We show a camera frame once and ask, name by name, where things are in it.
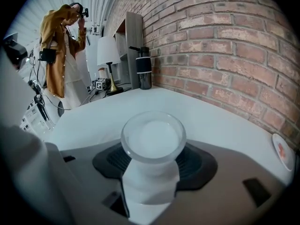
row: human hand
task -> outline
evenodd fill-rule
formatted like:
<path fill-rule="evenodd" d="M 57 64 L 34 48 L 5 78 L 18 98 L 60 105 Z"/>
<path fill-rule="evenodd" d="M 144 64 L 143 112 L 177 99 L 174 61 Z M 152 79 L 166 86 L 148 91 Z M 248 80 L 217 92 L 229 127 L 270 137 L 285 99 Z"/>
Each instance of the human hand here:
<path fill-rule="evenodd" d="M 79 6 L 79 4 L 75 4 L 75 5 L 73 5 L 72 7 L 75 8 L 75 11 L 76 11 L 76 12 L 79 12 L 79 11 L 80 11 L 80 6 Z"/>
<path fill-rule="evenodd" d="M 84 18 L 79 19 L 79 21 L 78 21 L 78 26 L 79 26 L 79 29 L 80 29 L 80 30 L 83 30 L 83 29 L 84 29 L 84 23 L 85 23 Z"/>

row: brick wall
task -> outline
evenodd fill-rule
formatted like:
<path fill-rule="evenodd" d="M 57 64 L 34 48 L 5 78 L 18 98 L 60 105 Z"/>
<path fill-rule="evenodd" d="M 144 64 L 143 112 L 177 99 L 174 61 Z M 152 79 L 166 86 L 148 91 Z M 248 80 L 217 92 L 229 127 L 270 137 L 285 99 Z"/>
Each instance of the brick wall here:
<path fill-rule="evenodd" d="M 143 16 L 155 85 L 300 144 L 299 44 L 273 0 L 116 0 L 106 35 L 126 11 Z"/>

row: glass bowl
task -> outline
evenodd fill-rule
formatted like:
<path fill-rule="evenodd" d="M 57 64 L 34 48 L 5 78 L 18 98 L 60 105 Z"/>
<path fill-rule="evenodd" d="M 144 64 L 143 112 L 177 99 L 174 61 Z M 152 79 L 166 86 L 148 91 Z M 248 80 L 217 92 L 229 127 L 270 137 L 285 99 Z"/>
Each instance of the glass bowl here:
<path fill-rule="evenodd" d="M 143 112 L 132 117 L 121 132 L 124 151 L 146 164 L 174 161 L 181 153 L 187 136 L 182 123 L 165 112 Z"/>

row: lamp base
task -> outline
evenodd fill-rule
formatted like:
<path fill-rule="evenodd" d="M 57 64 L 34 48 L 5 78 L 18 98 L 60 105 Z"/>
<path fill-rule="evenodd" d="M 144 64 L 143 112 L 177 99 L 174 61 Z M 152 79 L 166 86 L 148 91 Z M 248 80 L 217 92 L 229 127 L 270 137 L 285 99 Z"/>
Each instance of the lamp base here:
<path fill-rule="evenodd" d="M 117 90 L 113 91 L 113 92 L 108 90 L 106 95 L 107 96 L 112 96 L 112 95 L 115 95 L 115 94 L 122 93 L 124 91 L 124 89 L 122 87 L 116 87 L 116 88 L 117 88 Z"/>

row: table lamp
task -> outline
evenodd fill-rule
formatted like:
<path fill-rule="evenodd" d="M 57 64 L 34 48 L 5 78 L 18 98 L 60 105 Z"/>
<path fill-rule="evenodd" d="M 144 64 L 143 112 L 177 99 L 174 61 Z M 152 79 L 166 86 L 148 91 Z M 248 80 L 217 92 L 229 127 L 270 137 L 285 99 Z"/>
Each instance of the table lamp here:
<path fill-rule="evenodd" d="M 116 40 L 114 37 L 101 37 L 98 40 L 97 65 L 108 65 L 109 77 L 111 79 L 111 87 L 107 91 L 107 96 L 115 95 L 123 92 L 122 87 L 117 87 L 113 80 L 112 64 L 121 62 Z"/>

